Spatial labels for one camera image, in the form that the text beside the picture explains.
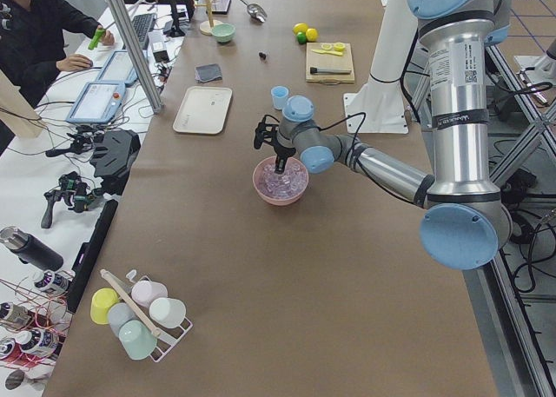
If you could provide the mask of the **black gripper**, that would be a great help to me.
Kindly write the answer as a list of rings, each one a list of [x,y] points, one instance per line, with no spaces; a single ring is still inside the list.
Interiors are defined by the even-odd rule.
[[[275,173],[283,174],[288,162],[288,158],[296,154],[296,148],[287,137],[283,136],[280,131],[275,136]]]

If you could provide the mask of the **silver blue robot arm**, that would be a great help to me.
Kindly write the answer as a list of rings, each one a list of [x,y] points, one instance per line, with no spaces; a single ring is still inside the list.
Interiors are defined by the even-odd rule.
[[[512,223],[489,176],[484,55],[486,46],[506,38],[511,1],[407,0],[413,34],[428,53],[432,174],[366,145],[356,134],[326,135],[304,96],[288,99],[277,124],[257,126],[255,147],[274,148],[277,173],[294,155],[311,173],[340,162],[425,209],[420,241],[437,262],[458,270],[490,262]]]

